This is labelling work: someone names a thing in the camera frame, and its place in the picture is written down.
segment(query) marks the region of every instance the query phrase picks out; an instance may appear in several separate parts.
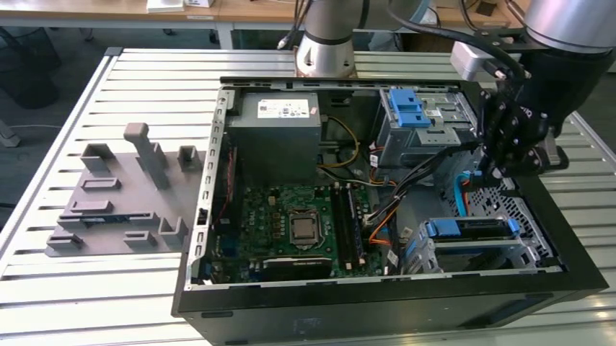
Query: connector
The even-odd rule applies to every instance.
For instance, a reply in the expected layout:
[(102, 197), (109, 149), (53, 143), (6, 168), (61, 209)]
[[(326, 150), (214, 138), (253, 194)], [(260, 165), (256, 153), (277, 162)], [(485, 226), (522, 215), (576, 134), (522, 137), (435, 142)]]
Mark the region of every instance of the connector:
[(278, 41), (278, 46), (277, 46), (277, 49), (281, 50), (284, 49), (288, 44), (289, 44), (289, 40), (292, 39), (292, 36), (290, 35), (286, 35), (281, 41)]

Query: blue plastic tab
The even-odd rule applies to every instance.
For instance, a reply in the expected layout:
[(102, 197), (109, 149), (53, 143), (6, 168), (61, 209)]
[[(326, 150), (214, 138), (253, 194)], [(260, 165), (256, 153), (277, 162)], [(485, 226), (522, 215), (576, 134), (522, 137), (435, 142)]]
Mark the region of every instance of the blue plastic tab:
[(392, 89), (391, 103), (397, 114), (397, 124), (401, 128), (428, 128), (431, 119), (424, 114), (424, 104), (411, 89)]
[(431, 222), (425, 224), (425, 229), (428, 230), (428, 236), (436, 236), (435, 225)]
[(520, 235), (520, 223), (516, 219), (511, 218), (508, 220), (508, 224), (510, 224), (510, 229), (511, 229), (511, 233), (514, 234), (514, 236), (519, 236)]
[(407, 248), (405, 257), (409, 257), (417, 247), (417, 241), (413, 241), (412, 244)]
[(436, 233), (440, 236), (460, 236), (460, 227), (456, 220), (444, 218), (443, 220), (433, 220), (432, 223), (435, 224)]

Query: black cable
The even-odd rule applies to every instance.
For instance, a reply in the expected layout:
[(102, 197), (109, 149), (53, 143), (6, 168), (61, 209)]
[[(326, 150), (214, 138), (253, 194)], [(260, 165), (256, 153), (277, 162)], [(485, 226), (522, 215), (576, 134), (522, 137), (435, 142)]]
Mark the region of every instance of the black cable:
[(467, 26), (472, 29), (472, 31), (477, 31), (480, 28), (475, 25), (473, 21), (471, 20), (469, 11), (467, 9), (467, 5), (464, 4), (464, 0), (459, 0), (459, 1), (460, 1), (460, 12), (463, 12), (464, 22), (467, 23)]
[(397, 187), (391, 196), (391, 201), (377, 212), (371, 214), (368, 220), (372, 221), (376, 219), (383, 213), (389, 212), (396, 206), (400, 204), (403, 197), (408, 193), (409, 187), (417, 183), (420, 180), (427, 178), (439, 168), (443, 161), (448, 156), (452, 156), (455, 153), (461, 151), (472, 151), (480, 146), (479, 142), (468, 142), (460, 146), (451, 146), (443, 149), (439, 153), (432, 155), (423, 163), (412, 168), (409, 173), (407, 174), (405, 178), (397, 183)]
[(409, 22), (408, 20), (400, 18), (400, 16), (395, 13), (392, 4), (393, 0), (389, 0), (388, 13), (391, 17), (395, 18), (395, 20), (403, 25), (403, 27), (421, 34), (449, 38), (451, 40), (473, 46), (485, 53), (491, 54), (511, 69), (511, 72), (514, 73), (514, 76), (518, 80), (523, 81), (526, 79), (526, 70), (520, 63), (496, 45), (492, 45), (491, 43), (481, 40), (481, 38), (468, 35), (464, 32)]
[[(309, 13), (309, 9), (310, 9), (310, 6), (312, 6), (312, 2), (313, 2), (313, 0), (308, 0), (305, 10), (304, 10), (304, 12), (301, 13), (301, 17), (300, 17), (298, 23), (297, 23), (297, 25), (296, 25), (296, 28), (294, 28), (294, 31), (293, 31), (293, 34), (292, 34), (292, 39), (290, 39), (292, 48), (293, 48), (293, 42), (296, 41), (296, 37), (298, 36), (300, 27), (301, 27), (302, 24), (305, 23), (306, 14)], [(304, 4), (305, 4), (305, 0), (302, 0), (302, 2), (301, 2), (301, 8), (304, 7)]]

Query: gray plastic peg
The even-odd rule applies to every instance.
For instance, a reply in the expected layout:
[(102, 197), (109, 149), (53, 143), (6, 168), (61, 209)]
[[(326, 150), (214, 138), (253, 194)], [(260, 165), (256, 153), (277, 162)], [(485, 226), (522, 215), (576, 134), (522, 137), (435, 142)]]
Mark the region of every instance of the gray plastic peg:
[(129, 123), (125, 129), (125, 139), (135, 146), (142, 167), (150, 173), (157, 188), (165, 190), (170, 187), (170, 180), (165, 174), (165, 166), (161, 163), (159, 156), (147, 138), (149, 130), (146, 123)]

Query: aluminum extrusion table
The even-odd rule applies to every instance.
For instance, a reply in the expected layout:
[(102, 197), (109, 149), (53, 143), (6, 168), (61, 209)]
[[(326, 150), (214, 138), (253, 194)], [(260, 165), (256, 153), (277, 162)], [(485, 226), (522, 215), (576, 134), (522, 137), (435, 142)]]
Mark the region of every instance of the aluminum extrusion table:
[[(449, 56), (357, 53), (360, 78), (457, 79)], [(125, 124), (147, 122), (166, 148), (208, 146), (221, 76), (293, 76), (290, 53), (125, 49), (106, 56), (0, 233), (3, 345), (197, 346), (209, 343), (170, 315), (181, 254), (49, 258), (43, 253), (71, 196), (89, 143), (134, 151)], [(578, 114), (559, 144), (568, 170), (546, 186), (612, 288), (507, 327), (353, 340), (351, 345), (616, 345), (615, 155)]]

